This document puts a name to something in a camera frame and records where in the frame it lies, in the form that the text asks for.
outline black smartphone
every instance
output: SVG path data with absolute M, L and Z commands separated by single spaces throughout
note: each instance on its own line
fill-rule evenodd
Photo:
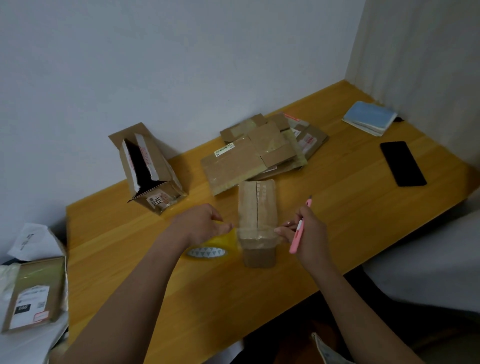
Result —
M 424 186 L 427 184 L 407 143 L 380 143 L 380 148 L 399 187 Z

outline yellow tape roll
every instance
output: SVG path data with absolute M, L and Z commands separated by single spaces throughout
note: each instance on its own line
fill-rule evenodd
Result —
M 203 244 L 188 248 L 183 257 L 195 260 L 219 259 L 237 251 L 237 234 L 235 229 L 232 229 L 228 234 L 216 236 Z

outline blue notebook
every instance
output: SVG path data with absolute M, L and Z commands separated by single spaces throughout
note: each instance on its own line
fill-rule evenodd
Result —
M 382 136 L 396 116 L 396 112 L 387 108 L 357 101 L 342 120 L 367 133 Z

